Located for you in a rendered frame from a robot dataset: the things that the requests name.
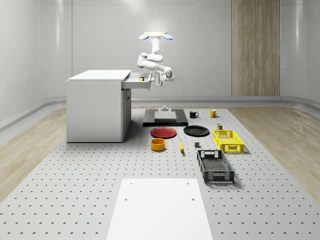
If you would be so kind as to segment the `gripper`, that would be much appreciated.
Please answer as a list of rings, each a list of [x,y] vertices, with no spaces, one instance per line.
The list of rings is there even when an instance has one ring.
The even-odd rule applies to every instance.
[[[151,81],[154,81],[156,86],[162,86],[162,84],[163,84],[162,78],[163,78],[163,72],[156,71],[155,76],[151,77]]]

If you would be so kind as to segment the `white drawer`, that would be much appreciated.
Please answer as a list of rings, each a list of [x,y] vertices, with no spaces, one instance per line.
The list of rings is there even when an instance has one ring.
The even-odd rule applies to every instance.
[[[130,72],[121,82],[122,89],[150,89],[152,72]]]

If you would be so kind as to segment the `red plate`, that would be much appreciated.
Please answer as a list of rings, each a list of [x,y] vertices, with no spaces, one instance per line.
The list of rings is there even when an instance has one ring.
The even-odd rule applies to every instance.
[[[150,134],[155,138],[168,139],[177,135],[177,132],[172,127],[156,127],[150,131]]]

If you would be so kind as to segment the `black plate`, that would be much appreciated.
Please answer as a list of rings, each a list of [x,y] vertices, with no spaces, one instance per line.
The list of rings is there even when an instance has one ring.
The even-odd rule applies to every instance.
[[[210,131],[203,126],[189,125],[183,129],[184,133],[193,137],[205,137],[210,134]]]

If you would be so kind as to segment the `yellow bowl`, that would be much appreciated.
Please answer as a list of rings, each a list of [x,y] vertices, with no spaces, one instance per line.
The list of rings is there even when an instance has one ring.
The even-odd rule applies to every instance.
[[[166,141],[163,138],[153,138],[150,144],[153,151],[159,152],[166,148]]]

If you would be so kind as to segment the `white cabinet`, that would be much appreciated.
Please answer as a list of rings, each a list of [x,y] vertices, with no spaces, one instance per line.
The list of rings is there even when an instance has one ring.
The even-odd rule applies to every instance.
[[[122,81],[130,70],[87,70],[66,82],[67,142],[122,142]]]

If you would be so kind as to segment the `yellow basket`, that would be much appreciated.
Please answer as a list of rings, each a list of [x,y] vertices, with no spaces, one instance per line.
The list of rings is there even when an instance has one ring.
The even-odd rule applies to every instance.
[[[244,142],[234,130],[214,130],[213,139],[219,150],[225,153],[243,153]]]

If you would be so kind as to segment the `dark grey basket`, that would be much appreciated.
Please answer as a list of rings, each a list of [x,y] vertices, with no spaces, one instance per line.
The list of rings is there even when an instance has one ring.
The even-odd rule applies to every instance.
[[[234,169],[222,150],[197,150],[197,160],[205,182],[234,182]]]

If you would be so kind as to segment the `white board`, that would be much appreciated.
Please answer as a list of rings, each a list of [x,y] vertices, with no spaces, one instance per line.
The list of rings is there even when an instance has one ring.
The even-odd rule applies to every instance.
[[[195,178],[124,178],[106,240],[213,240]]]

